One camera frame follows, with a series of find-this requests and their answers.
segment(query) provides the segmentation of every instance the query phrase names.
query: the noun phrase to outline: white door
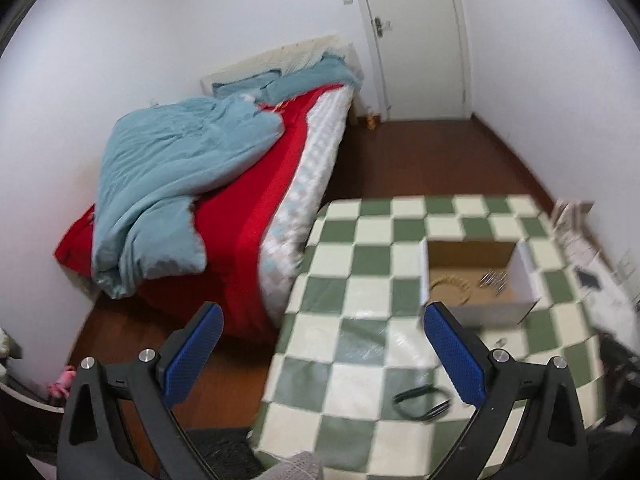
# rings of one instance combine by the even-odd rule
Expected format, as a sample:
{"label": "white door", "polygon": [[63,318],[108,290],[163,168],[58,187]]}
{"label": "white door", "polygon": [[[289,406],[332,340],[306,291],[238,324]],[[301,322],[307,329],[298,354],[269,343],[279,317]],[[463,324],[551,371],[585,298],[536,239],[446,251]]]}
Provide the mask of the white door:
{"label": "white door", "polygon": [[453,0],[367,0],[390,120],[465,116],[460,31]]}

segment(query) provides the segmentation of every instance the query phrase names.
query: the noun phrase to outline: blue gripper pad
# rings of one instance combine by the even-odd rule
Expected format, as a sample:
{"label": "blue gripper pad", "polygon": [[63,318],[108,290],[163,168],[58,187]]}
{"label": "blue gripper pad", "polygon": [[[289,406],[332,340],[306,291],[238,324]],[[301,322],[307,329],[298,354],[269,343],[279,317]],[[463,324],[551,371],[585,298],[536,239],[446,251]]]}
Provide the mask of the blue gripper pad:
{"label": "blue gripper pad", "polygon": [[189,395],[222,335],[223,326],[222,309],[212,304],[166,368],[162,398],[169,408],[184,402]]}
{"label": "blue gripper pad", "polygon": [[486,390],[478,362],[433,303],[424,310],[423,325],[460,399],[479,408],[486,399]]}

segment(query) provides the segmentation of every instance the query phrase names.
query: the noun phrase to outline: blue pillow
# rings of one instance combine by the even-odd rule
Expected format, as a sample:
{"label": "blue pillow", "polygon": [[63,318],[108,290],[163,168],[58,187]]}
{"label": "blue pillow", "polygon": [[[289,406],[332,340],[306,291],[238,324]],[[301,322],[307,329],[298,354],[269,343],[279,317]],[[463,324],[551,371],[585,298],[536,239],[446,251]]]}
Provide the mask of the blue pillow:
{"label": "blue pillow", "polygon": [[262,90],[262,100],[276,105],[324,85],[343,83],[360,90],[362,81],[337,56],[325,55],[310,68],[296,70],[269,83]]}
{"label": "blue pillow", "polygon": [[232,83],[213,83],[211,89],[213,91],[213,97],[223,99],[229,97],[231,94],[237,92],[245,92],[254,97],[259,97],[262,94],[262,89],[269,83],[273,83],[280,77],[280,70],[269,70],[258,75],[241,79],[240,81],[233,81]]}

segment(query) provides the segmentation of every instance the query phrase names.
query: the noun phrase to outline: wooden floor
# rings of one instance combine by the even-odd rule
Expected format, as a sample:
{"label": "wooden floor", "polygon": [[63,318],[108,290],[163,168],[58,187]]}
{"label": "wooden floor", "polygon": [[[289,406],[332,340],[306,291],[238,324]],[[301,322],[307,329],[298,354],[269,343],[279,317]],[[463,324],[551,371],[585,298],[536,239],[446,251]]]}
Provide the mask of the wooden floor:
{"label": "wooden floor", "polygon": [[[340,145],[325,201],[411,194],[528,193],[545,209],[550,198],[526,168],[482,123],[385,123],[377,130],[349,127]],[[158,348],[173,320],[140,298],[102,296],[89,315],[70,363],[93,356],[103,363],[133,359]],[[249,426],[258,409],[272,349],[226,338],[217,346],[188,400],[174,409],[184,428]],[[156,462],[135,410],[124,406],[143,465]]]}

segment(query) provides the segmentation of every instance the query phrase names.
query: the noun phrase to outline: red bed sheet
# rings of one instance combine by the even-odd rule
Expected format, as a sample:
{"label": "red bed sheet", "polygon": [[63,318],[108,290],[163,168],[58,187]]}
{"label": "red bed sheet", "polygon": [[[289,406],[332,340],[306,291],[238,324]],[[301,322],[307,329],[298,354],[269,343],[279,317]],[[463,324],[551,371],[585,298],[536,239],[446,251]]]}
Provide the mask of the red bed sheet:
{"label": "red bed sheet", "polygon": [[[187,322],[203,302],[215,301],[224,311],[226,334],[275,341],[258,284],[260,243],[300,163],[306,114],[324,92],[340,86],[317,88],[274,110],[285,126],[280,139],[238,179],[196,202],[194,224],[206,246],[206,270],[144,282],[138,293],[149,305]],[[62,265],[85,276],[90,275],[92,220],[93,207],[69,229],[55,253]]]}

